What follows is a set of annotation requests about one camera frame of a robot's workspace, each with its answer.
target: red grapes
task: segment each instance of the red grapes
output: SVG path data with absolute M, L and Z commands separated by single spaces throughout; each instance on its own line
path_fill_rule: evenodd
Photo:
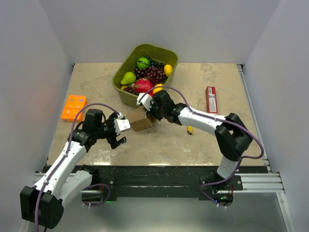
M 150 81 L 150 83 L 155 86 L 159 83 L 164 84 L 167 76 L 164 73 L 164 64 L 162 62 L 157 62 L 147 57 L 150 61 L 150 67 L 144 69 L 134 68 L 133 73 L 136 75 L 136 80 L 140 78 L 145 78 Z M 138 95 L 139 93 L 135 91 L 134 87 L 127 86 L 124 91 Z

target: yellow object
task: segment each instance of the yellow object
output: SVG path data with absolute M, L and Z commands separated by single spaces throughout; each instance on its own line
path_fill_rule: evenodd
M 171 65 L 167 64 L 164 66 L 165 76 L 169 77 L 172 72 L 173 72 L 173 67 Z
M 188 134 L 193 134 L 193 127 L 188 126 L 188 127 L 187 127 L 187 133 L 188 133 Z
M 77 113 L 87 105 L 86 96 L 69 95 L 67 103 L 61 114 L 61 119 L 72 122 Z M 82 121 L 83 113 L 80 113 L 76 119 L 77 122 Z
M 157 84 L 157 85 L 155 85 L 154 87 L 158 87 L 158 86 L 163 86 L 163 84 Z M 163 88 L 155 88 L 155 89 L 153 90 L 153 94 L 155 94 L 156 92 L 159 92 L 159 91 L 161 91 L 161 90 L 163 90 Z

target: red box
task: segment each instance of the red box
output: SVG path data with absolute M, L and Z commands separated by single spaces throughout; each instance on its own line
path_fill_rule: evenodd
M 206 88 L 206 102 L 207 102 L 207 113 L 217 115 L 217 95 L 216 88 L 208 86 Z

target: cable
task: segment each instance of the cable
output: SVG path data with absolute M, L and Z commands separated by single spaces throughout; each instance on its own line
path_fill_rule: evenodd
M 198 116 L 201 116 L 201 117 L 209 118 L 209 119 L 212 119 L 212 120 L 214 120 L 214 121 L 219 121 L 219 122 L 222 122 L 222 123 L 231 124 L 231 125 L 233 125 L 233 126 L 239 128 L 239 129 L 241 129 L 242 131 L 246 132 L 246 133 L 247 133 L 251 138 L 253 138 L 253 139 L 256 141 L 256 143 L 259 145 L 259 147 L 260 147 L 260 149 L 261 149 L 261 154 L 260 154 L 259 156 L 256 156 L 256 157 L 255 157 L 255 156 L 243 156 L 243 157 L 241 157 L 240 160 L 239 160 L 239 162 L 238 162 L 238 164 L 237 164 L 237 166 L 236 166 L 235 171 L 234 171 L 230 176 L 228 176 L 226 179 L 221 180 L 221 181 L 217 181 L 217 182 L 213 182 L 213 183 L 205 183 L 205 184 L 200 185 L 200 190 L 201 190 L 201 192 L 202 192 L 209 200 L 211 200 L 212 202 L 214 202 L 215 204 L 217 204 L 217 206 L 222 206 L 222 207 L 226 208 L 226 206 L 224 206 L 224 205 L 222 205 L 222 204 L 216 202 L 211 196 L 209 196 L 208 194 L 206 194 L 206 193 L 203 191 L 202 188 L 205 187 L 205 186 L 219 185 L 219 184 L 222 184 L 222 183 L 228 181 L 229 179 L 231 179 L 231 178 L 235 175 L 236 170 L 238 170 L 238 168 L 239 168 L 239 166 L 240 166 L 240 164 L 241 164 L 241 162 L 242 162 L 242 160 L 243 160 L 244 158 L 255 159 L 255 160 L 262 158 L 263 155 L 264 155 L 264 148 L 263 148 L 262 143 L 258 140 L 258 138 L 256 138 L 256 136 L 255 136 L 254 134 L 252 134 L 252 133 L 251 133 L 250 131 L 248 131 L 246 128 L 244 128 L 243 126 L 241 126 L 241 125 L 239 125 L 239 124 L 237 124 L 237 123 L 235 123 L 235 122 L 231 122 L 231 121 L 228 121 L 228 120 L 223 120 L 223 119 L 220 119 L 220 118 L 216 118 L 216 117 L 213 117 L 213 116 L 209 116 L 209 115 L 205 115 L 205 114 L 201 114 L 201 113 L 195 112 L 195 111 L 190 107 L 190 105 L 189 105 L 187 99 L 184 97 L 184 95 L 183 95 L 179 90 L 177 90 L 176 88 L 169 87 L 169 86 L 157 86 L 157 87 L 153 87 L 153 88 L 151 88 L 150 90 L 146 91 L 145 94 L 142 95 L 142 97 L 141 97 L 140 100 L 142 100 L 143 97 L 144 97 L 146 94 L 148 94 L 149 92 L 151 92 L 153 89 L 155 89 L 155 88 L 162 88 L 162 87 L 163 87 L 163 88 L 172 89 L 172 90 L 176 91 L 177 93 L 179 93 L 180 96 L 183 98 L 183 100 L 184 100 L 186 106 L 188 107 L 188 109 L 189 109 L 193 114 L 198 115 Z
M 96 186 L 104 186 L 104 187 L 106 187 L 107 189 L 108 189 L 108 194 L 107 194 L 107 197 L 103 200 L 103 201 L 101 201 L 101 202 L 99 202 L 99 203 L 97 203 L 97 204 L 90 204 L 90 203 L 85 203 L 85 205 L 89 205 L 90 207 L 93 207 L 93 206 L 100 206 L 100 205 L 103 205 L 108 199 L 109 199 L 109 197 L 110 197 L 110 195 L 111 195 L 111 188 L 108 186 L 108 185 L 105 185 L 105 184 L 95 184 L 95 185 L 90 185 L 90 186 L 88 186 L 87 188 L 85 188 L 85 189 L 92 189 L 92 188 L 94 188 L 94 187 L 96 187 Z
M 70 151 L 70 148 L 71 148 L 71 143 L 72 143 L 72 138 L 73 138 L 73 131 L 74 131 L 74 125 L 75 125 L 75 122 L 77 120 L 77 117 L 78 115 L 83 111 L 85 110 L 86 108 L 88 108 L 89 106 L 92 106 L 92 105 L 101 105 L 101 106 L 105 106 L 109 109 L 111 109 L 112 111 L 114 111 L 117 115 L 119 115 L 118 111 L 116 111 L 114 108 L 106 105 L 106 104 L 103 104 L 103 103 L 91 103 L 91 104 L 88 104 L 86 106 L 84 106 L 75 116 L 73 122 L 72 122 L 72 126 L 71 126 L 71 132 L 70 132 L 70 136 L 69 136 L 69 144 L 68 144 L 68 147 L 67 147 L 67 150 L 65 152 L 65 154 L 62 156 L 61 160 L 59 161 L 59 163 L 54 167 L 54 169 L 50 172 L 50 174 L 48 175 L 48 177 L 46 178 L 45 182 L 43 183 L 42 185 L 42 188 L 40 189 L 40 192 L 39 192 L 39 195 L 38 195 L 38 198 L 37 198 L 37 201 L 36 201 L 36 204 L 35 204 L 35 211 L 34 211 L 34 223 L 35 223 L 35 230 L 36 232 L 39 232 L 40 229 L 39 229 L 39 207 L 40 207 L 40 200 L 41 200 L 41 197 L 42 197 L 42 194 L 43 194 L 43 191 L 46 187 L 46 185 L 48 184 L 49 180 L 52 178 L 53 174 L 56 172 L 56 170 L 60 167 L 60 165 L 62 164 L 62 162 L 64 161 L 64 159 L 67 157 L 67 154 L 69 153 Z
M 83 122 L 84 122 L 84 121 L 79 122 L 79 123 L 76 125 L 75 129 L 78 129 L 78 128 L 81 126 L 81 124 L 82 124 Z

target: small brown box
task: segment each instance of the small brown box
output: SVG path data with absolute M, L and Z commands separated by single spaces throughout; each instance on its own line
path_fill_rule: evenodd
M 126 119 L 129 120 L 130 126 L 134 131 L 141 131 L 150 128 L 154 125 L 156 119 L 146 114 L 143 107 L 139 107 L 126 114 Z

